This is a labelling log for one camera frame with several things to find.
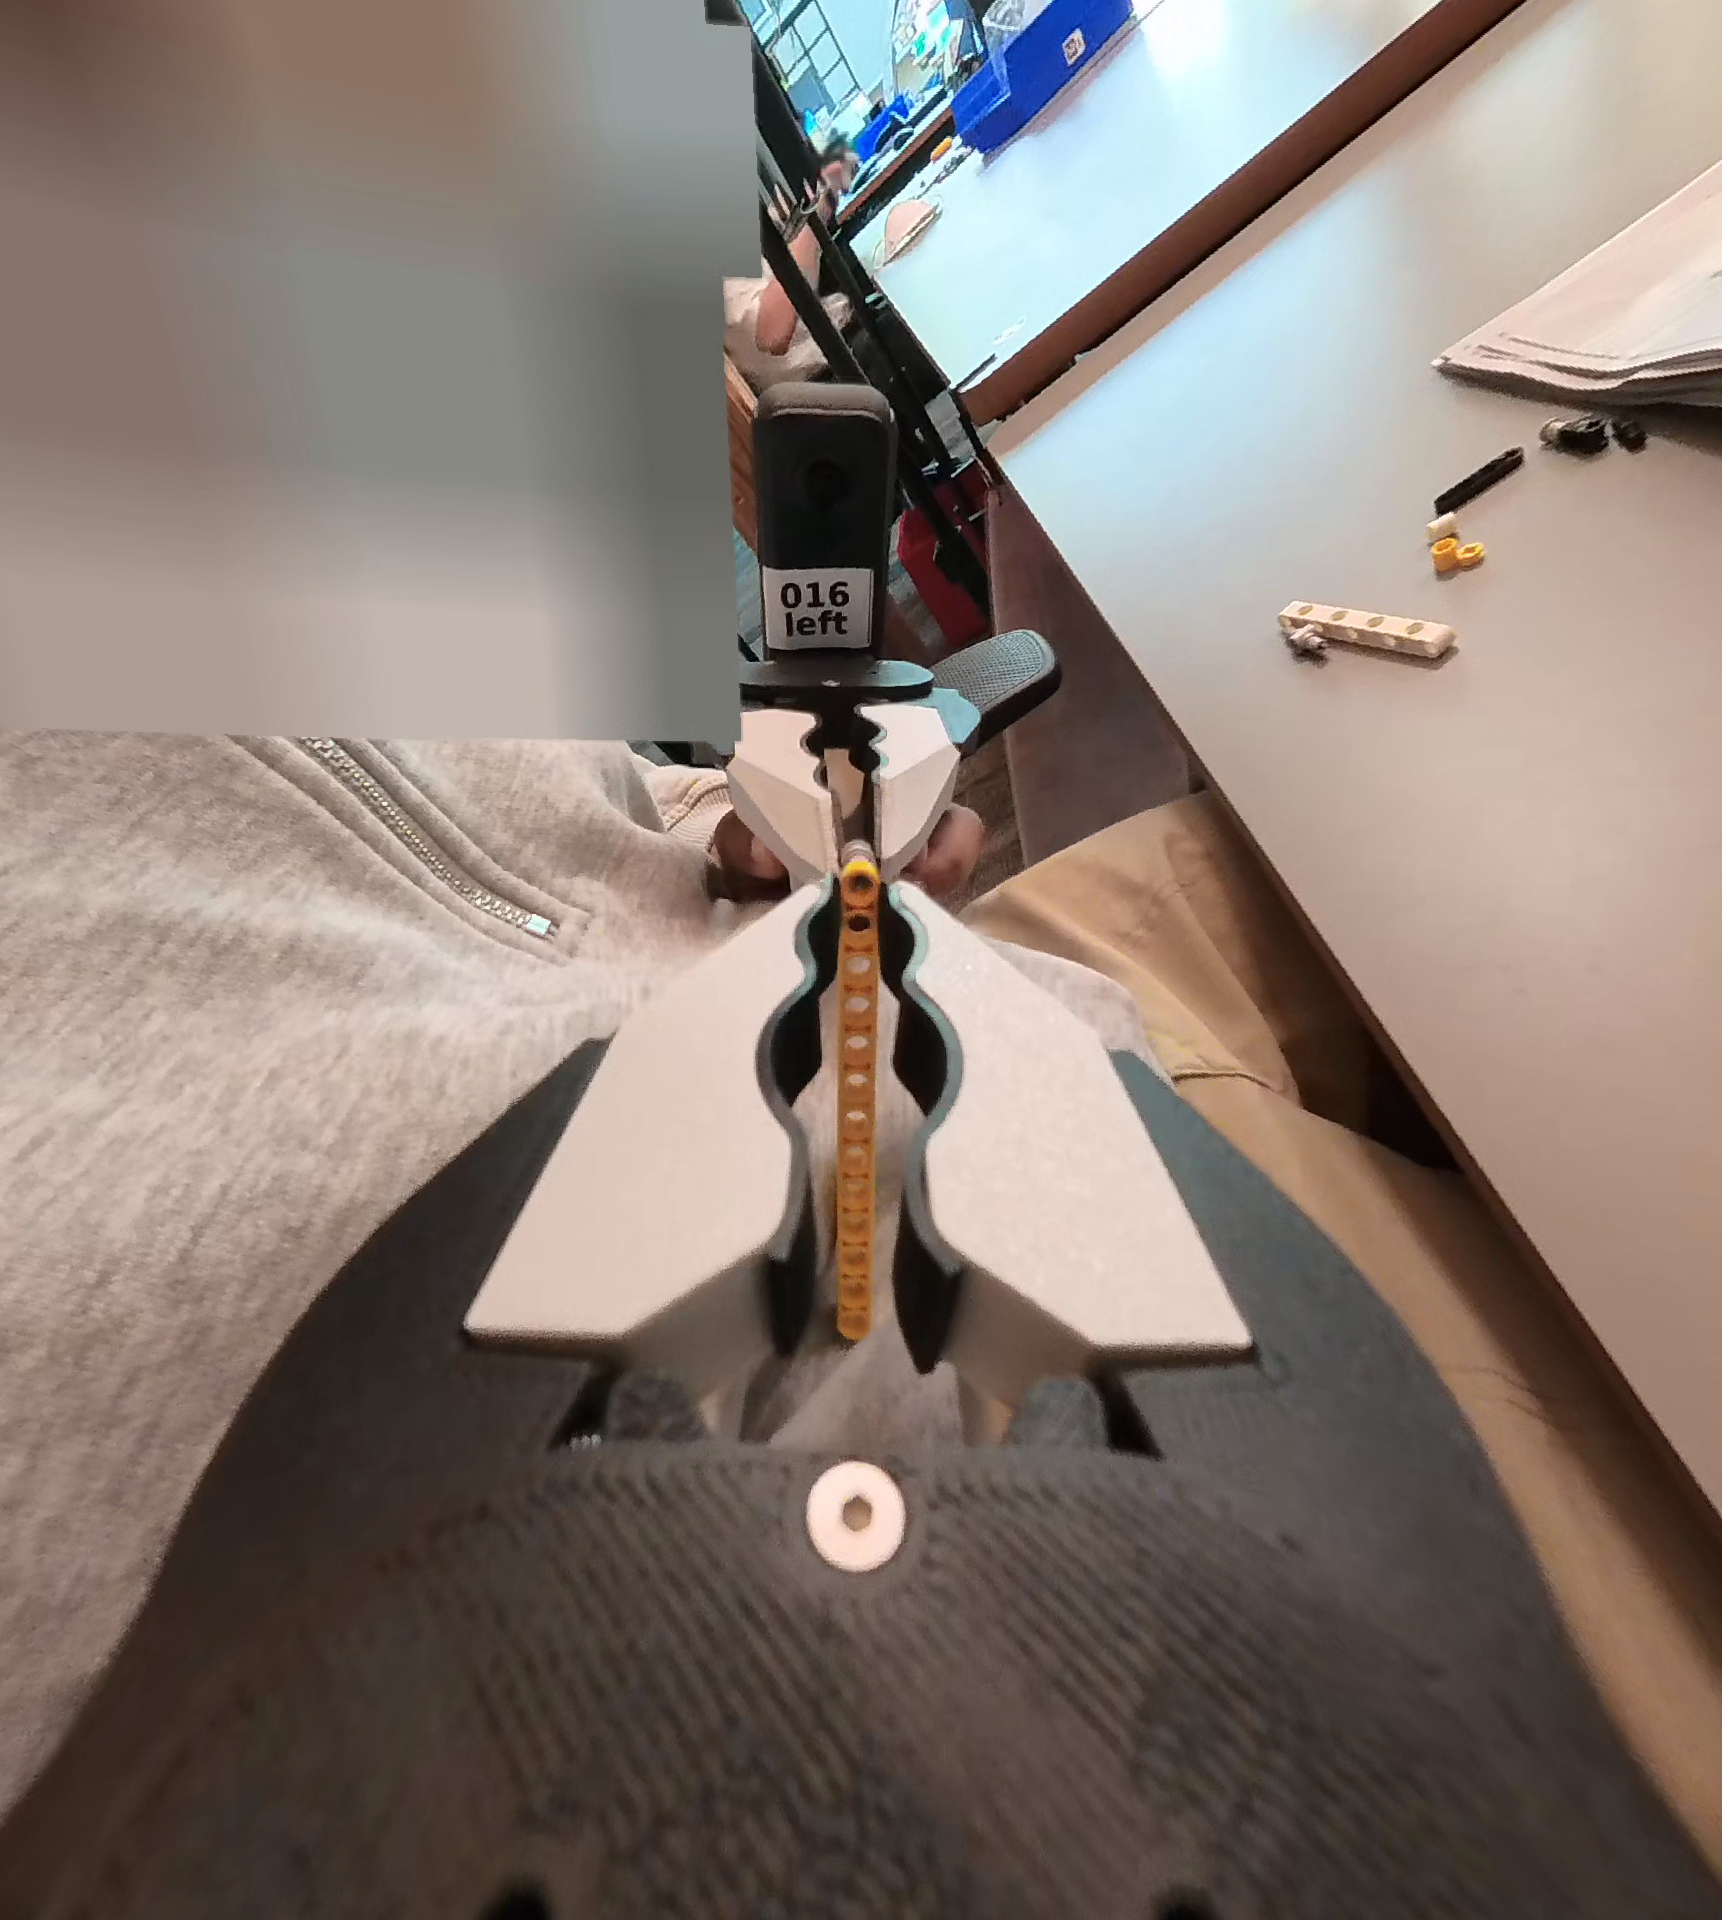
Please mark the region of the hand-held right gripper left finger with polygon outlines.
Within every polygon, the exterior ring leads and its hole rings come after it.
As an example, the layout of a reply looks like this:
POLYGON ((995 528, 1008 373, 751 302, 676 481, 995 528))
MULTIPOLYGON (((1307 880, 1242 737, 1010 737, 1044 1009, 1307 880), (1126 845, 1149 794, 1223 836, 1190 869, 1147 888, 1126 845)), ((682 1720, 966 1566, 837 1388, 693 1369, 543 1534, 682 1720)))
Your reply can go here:
POLYGON ((817 1304, 810 1152, 817 888, 666 981, 614 1033, 463 1313, 480 1344, 711 1394, 817 1304))

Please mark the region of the person's left hand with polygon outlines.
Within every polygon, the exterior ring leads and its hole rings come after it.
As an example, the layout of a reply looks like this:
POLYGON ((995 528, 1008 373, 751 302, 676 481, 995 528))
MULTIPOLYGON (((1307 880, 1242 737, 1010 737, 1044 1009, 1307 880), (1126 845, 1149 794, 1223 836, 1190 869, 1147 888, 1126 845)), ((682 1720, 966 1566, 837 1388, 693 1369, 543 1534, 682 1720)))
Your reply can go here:
MULTIPOLYGON (((929 898, 946 901, 970 880, 984 842, 981 819, 970 806, 950 805, 899 878, 929 898)), ((717 819, 708 842, 705 890, 711 901, 735 905, 782 901, 793 890, 793 880, 778 852, 727 811, 717 819)))

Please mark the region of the wood-edged white table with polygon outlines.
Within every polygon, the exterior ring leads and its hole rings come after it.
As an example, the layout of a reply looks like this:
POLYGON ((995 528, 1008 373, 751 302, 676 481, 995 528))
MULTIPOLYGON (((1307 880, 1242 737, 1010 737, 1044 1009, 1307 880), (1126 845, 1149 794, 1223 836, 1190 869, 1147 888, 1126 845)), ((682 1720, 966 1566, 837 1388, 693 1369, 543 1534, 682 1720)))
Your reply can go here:
POLYGON ((1513 8, 1135 5, 1027 129, 915 190, 936 214, 875 282, 990 429, 1513 8))

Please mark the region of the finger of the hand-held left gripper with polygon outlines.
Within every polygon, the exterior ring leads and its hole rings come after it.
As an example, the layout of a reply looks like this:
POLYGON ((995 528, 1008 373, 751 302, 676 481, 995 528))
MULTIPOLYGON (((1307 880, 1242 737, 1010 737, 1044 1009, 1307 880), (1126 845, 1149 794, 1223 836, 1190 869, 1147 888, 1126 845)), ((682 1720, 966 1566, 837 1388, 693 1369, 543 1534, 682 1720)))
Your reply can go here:
POLYGON ((842 867, 842 815, 820 741, 811 711, 746 709, 726 767, 735 817, 790 882, 820 882, 842 867))
POLYGON ((856 711, 859 745, 871 754, 866 793, 875 862, 913 862, 952 805, 962 752, 932 704, 868 704, 856 711))

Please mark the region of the black lego axle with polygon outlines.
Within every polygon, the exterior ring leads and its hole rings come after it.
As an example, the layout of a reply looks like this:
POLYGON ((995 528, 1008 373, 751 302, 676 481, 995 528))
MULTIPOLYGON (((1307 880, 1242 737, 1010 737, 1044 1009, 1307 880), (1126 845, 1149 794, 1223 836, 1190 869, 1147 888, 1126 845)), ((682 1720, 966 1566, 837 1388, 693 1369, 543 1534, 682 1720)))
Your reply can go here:
POLYGON ((1525 449, 1522 445, 1503 449, 1443 488, 1432 500, 1432 518, 1457 516, 1472 500, 1498 488, 1499 483, 1519 473, 1523 465, 1525 449))

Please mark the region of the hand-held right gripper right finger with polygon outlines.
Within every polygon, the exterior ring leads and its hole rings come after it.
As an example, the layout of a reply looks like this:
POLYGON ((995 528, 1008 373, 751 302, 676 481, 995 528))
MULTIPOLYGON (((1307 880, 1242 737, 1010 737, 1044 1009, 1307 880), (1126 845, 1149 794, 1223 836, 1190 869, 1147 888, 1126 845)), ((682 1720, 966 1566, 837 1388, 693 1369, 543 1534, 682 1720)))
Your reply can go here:
POLYGON ((1040 1381, 1218 1367, 1247 1322, 1131 1090, 1143 1063, 905 884, 882 908, 897 1179, 895 1328, 1016 1409, 1040 1381))

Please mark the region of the white lego beam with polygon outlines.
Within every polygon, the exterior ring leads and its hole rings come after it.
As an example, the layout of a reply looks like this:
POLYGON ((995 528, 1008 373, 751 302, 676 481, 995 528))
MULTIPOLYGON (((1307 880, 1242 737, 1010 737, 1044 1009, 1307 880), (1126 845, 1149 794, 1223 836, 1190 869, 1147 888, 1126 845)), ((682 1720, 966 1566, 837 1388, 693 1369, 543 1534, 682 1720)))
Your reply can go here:
POLYGON ((1457 651, 1457 633, 1448 624, 1313 600, 1285 605, 1277 629, 1285 647, 1301 659, 1322 659, 1338 649, 1433 662, 1457 651))

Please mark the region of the black office chair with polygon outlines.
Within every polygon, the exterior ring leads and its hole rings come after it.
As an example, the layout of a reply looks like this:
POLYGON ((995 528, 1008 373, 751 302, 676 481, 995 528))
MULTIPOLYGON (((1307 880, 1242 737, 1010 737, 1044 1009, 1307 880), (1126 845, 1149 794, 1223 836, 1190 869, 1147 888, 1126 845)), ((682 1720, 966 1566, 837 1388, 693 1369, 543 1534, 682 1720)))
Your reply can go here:
POLYGON ((987 636, 932 669, 932 704, 962 757, 974 757, 1021 719, 1050 702, 1063 684, 1056 651, 1032 630, 987 636))

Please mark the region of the yellow lego beam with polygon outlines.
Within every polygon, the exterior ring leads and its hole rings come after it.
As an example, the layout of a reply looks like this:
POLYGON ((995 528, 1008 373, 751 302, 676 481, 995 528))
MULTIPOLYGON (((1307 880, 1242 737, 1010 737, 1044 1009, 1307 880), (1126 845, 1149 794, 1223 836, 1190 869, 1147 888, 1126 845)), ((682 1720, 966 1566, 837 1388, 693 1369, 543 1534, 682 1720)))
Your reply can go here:
POLYGON ((856 1346, 874 1328, 882 876, 874 893, 845 895, 837 875, 837 901, 833 1325, 856 1346))

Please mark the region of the person's beige trousers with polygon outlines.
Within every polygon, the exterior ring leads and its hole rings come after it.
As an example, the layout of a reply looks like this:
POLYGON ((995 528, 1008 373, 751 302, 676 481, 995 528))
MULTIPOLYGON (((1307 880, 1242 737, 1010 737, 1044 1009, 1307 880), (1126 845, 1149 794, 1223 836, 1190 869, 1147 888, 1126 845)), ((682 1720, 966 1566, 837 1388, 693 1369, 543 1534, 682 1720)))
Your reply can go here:
POLYGON ((1589 1681, 1722 1878, 1722 1545, 1583 1335, 1401 1092, 1210 794, 1056 852, 966 913, 1134 998, 1176 1092, 1417 1341, 1523 1527, 1589 1681))

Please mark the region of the blue storage bin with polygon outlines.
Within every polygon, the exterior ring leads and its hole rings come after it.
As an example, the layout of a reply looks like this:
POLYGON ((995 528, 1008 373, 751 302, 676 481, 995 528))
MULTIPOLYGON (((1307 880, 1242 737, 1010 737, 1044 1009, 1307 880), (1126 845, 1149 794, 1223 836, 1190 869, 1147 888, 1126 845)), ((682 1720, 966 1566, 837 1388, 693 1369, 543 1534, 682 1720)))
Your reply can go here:
POLYGON ((1024 132, 1135 21, 1134 2, 974 5, 981 63, 952 94, 958 141, 990 156, 1024 132))

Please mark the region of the lego instruction booklet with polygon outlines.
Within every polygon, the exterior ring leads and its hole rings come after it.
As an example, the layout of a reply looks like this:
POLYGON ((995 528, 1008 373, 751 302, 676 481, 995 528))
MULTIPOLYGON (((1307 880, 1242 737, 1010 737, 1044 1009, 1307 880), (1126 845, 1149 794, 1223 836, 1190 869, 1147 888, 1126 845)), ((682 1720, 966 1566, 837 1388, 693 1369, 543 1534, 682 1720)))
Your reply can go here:
POLYGON ((1722 412, 1722 160, 1432 367, 1613 410, 1722 412))

